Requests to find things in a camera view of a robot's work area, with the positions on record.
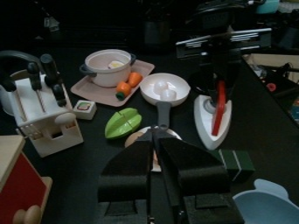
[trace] white iron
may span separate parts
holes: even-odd
[[[207,105],[210,104],[211,97],[207,95],[199,95],[199,97],[195,99],[194,102],[194,119],[195,119],[195,125],[196,129],[200,135],[200,140],[208,150],[215,150],[230,131],[230,119],[231,119],[231,110],[232,110],[232,103],[231,101],[227,101],[226,104],[226,110],[220,121],[219,126],[219,134],[214,136],[211,134],[211,128],[212,128],[212,112],[207,108]]]

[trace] black table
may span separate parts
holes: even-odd
[[[100,49],[39,47],[28,52],[37,57],[49,53],[55,58],[72,105],[81,99],[71,93],[71,87],[83,78],[79,66],[85,57],[97,50]],[[198,60],[179,60],[175,52],[135,54],[139,60],[155,65],[154,73],[176,74],[188,80],[199,70]],[[186,142],[203,148],[194,123],[192,104],[196,97],[198,93],[191,91],[186,102],[172,108],[171,129]],[[286,188],[291,201],[299,205],[299,128],[244,62],[234,89],[232,104],[228,136],[220,148],[248,151],[256,171],[246,183],[231,185],[231,192],[236,194],[252,189],[255,179],[267,179]],[[127,140],[124,137],[108,141],[104,129],[109,117],[124,108],[137,109],[143,116],[140,128],[156,123],[156,107],[146,102],[137,90],[123,107],[113,108],[97,104],[93,119],[79,120],[84,137],[84,143],[80,145],[40,158],[32,143],[27,140],[23,151],[41,176],[49,176],[53,181],[43,224],[92,223],[96,215],[99,174],[108,160],[124,149]],[[15,119],[3,110],[0,117],[0,135],[16,134]],[[155,223],[172,224],[160,173],[152,176],[152,195]]]

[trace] knife handle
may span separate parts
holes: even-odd
[[[41,56],[41,67],[45,73],[44,82],[47,86],[51,87],[53,84],[61,83],[56,63],[48,53]]]
[[[36,91],[43,88],[41,77],[40,77],[40,68],[36,62],[29,62],[27,65],[27,73],[29,75],[29,80],[32,84],[32,90]]]
[[[64,107],[67,105],[65,95],[63,91],[63,87],[60,84],[55,84],[51,86],[51,90],[56,99],[56,102],[60,107]]]
[[[15,80],[11,75],[7,74],[5,70],[0,67],[0,85],[4,87],[7,92],[16,90]]]

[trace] orange carrot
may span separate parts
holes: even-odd
[[[139,82],[143,80],[143,75],[140,73],[131,73],[128,75],[128,79],[127,79],[127,83],[131,86],[131,88],[136,87],[136,85],[139,84]]]
[[[116,98],[123,101],[131,94],[131,86],[124,82],[120,81],[116,85]]]

